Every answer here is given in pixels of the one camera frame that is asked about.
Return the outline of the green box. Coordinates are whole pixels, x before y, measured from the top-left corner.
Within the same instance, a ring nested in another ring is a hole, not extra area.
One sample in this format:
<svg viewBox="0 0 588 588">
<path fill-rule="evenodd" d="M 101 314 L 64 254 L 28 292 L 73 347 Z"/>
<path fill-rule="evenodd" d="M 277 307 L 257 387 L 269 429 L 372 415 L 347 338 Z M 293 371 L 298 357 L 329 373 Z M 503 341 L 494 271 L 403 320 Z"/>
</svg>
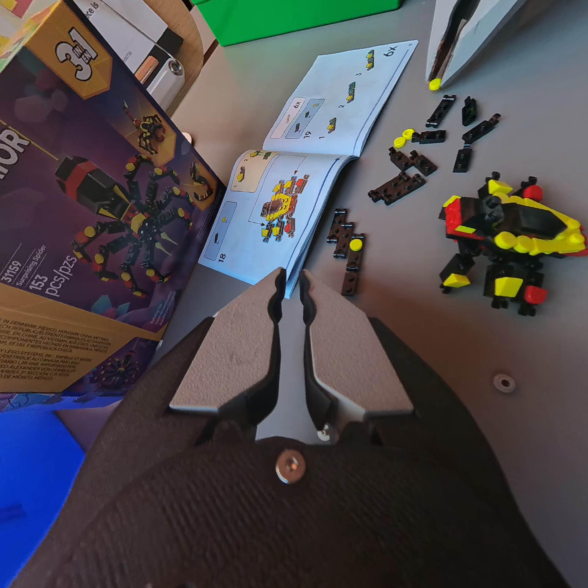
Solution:
<svg viewBox="0 0 588 588">
<path fill-rule="evenodd" d="M 192 1 L 223 47 L 394 11 L 402 1 Z"/>
</svg>

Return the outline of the lego instruction booklet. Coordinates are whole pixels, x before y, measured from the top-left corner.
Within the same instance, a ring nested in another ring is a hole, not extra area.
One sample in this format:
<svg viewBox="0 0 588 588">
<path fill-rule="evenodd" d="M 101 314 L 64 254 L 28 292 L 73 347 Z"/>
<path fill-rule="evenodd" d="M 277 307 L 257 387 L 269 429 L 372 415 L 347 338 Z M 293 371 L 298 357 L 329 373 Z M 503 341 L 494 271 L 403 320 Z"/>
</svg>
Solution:
<svg viewBox="0 0 588 588">
<path fill-rule="evenodd" d="M 255 284 L 286 270 L 286 297 L 341 169 L 360 157 L 417 40 L 320 55 L 262 149 L 243 152 L 199 264 Z"/>
</svg>

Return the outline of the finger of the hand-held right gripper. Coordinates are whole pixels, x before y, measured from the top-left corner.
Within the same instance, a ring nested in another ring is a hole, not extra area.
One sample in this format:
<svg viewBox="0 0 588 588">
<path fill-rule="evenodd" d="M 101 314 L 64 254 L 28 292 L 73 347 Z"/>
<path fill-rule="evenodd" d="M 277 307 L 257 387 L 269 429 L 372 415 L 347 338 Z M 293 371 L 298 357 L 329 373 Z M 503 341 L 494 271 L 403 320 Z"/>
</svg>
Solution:
<svg viewBox="0 0 588 588">
<path fill-rule="evenodd" d="M 466 1 L 436 1 L 427 56 L 427 82 L 443 78 L 462 22 L 466 22 Z"/>
<path fill-rule="evenodd" d="M 448 86 L 525 1 L 439 1 L 439 81 Z"/>
</svg>

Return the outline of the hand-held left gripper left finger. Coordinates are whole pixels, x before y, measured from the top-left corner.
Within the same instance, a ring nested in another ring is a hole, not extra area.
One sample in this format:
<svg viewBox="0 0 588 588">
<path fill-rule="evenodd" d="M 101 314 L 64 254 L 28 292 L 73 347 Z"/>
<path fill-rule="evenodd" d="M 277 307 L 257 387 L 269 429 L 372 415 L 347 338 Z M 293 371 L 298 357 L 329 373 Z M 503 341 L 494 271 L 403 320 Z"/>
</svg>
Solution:
<svg viewBox="0 0 588 588">
<path fill-rule="evenodd" d="M 255 428 L 275 408 L 281 367 L 278 323 L 286 270 L 277 268 L 225 305 L 169 408 Z"/>
</svg>

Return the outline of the scattered black lego plates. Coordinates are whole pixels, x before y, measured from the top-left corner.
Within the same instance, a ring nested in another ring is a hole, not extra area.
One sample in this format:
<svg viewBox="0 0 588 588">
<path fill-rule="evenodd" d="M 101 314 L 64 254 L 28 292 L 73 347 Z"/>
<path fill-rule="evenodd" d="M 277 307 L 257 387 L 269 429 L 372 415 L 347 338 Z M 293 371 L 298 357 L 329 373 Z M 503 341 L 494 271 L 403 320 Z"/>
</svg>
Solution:
<svg viewBox="0 0 588 588">
<path fill-rule="evenodd" d="M 421 146 L 444 143 L 447 134 L 444 129 L 440 128 L 440 124 L 455 104 L 456 99 L 456 95 L 444 95 L 435 111 L 426 121 L 426 130 L 422 132 L 416 131 L 411 143 L 418 143 Z M 469 171 L 473 157 L 472 145 L 483 136 L 489 134 L 500 122 L 500 119 L 501 114 L 496 113 L 489 119 L 474 125 L 463 134 L 462 141 L 464 144 L 456 155 L 453 173 L 466 173 Z M 368 196 L 373 202 L 383 201 L 386 205 L 391 205 L 424 186 L 425 179 L 438 170 L 438 166 L 430 158 L 416 150 L 406 155 L 399 149 L 391 147 L 389 148 L 389 158 L 399 169 L 399 174 L 377 189 L 369 191 Z"/>
</svg>

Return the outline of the yellow black red lego model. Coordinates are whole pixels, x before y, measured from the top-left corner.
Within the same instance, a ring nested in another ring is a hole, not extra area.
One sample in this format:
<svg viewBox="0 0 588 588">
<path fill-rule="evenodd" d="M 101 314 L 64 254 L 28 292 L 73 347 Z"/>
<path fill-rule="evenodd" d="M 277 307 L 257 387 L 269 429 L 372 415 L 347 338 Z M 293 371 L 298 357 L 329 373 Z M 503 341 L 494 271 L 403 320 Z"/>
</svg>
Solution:
<svg viewBox="0 0 588 588">
<path fill-rule="evenodd" d="M 535 316 L 548 294 L 541 258 L 587 256 L 580 222 L 542 204 L 542 199 L 536 177 L 528 177 L 512 192 L 498 172 L 486 178 L 477 197 L 448 199 L 439 218 L 459 252 L 439 274 L 442 292 L 468 286 L 468 272 L 475 259 L 484 255 L 489 266 L 483 293 L 491 298 L 492 307 L 508 308 L 516 302 L 518 314 Z"/>
</svg>

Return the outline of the blue plastic bin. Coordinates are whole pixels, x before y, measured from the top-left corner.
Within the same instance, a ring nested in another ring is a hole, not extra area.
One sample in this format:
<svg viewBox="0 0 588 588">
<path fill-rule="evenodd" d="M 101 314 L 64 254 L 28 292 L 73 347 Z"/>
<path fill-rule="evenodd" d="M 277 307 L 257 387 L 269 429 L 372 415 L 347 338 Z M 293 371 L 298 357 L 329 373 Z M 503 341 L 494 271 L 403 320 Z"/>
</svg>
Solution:
<svg viewBox="0 0 588 588">
<path fill-rule="evenodd" d="M 1 413 L 1 587 L 45 537 L 86 452 L 120 401 L 66 397 Z"/>
</svg>

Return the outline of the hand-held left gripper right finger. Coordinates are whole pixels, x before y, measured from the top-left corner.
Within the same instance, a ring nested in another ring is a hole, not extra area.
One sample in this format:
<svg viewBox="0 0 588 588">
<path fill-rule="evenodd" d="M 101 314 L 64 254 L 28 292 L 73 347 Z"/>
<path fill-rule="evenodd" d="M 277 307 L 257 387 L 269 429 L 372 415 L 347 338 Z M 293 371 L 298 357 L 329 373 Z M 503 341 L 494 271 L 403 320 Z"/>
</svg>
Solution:
<svg viewBox="0 0 588 588">
<path fill-rule="evenodd" d="M 409 415 L 413 403 L 366 314 L 308 270 L 300 274 L 306 404 L 315 428 Z"/>
</svg>

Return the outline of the purple lego set box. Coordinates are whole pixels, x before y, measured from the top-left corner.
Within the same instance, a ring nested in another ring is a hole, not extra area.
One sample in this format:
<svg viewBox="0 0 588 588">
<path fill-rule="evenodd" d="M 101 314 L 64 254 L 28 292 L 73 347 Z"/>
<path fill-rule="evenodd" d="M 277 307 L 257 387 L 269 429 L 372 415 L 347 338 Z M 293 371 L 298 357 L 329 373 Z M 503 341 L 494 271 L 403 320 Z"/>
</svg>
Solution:
<svg viewBox="0 0 588 588">
<path fill-rule="evenodd" d="M 226 188 L 73 1 L 1 51 L 1 392 L 120 395 Z"/>
</svg>

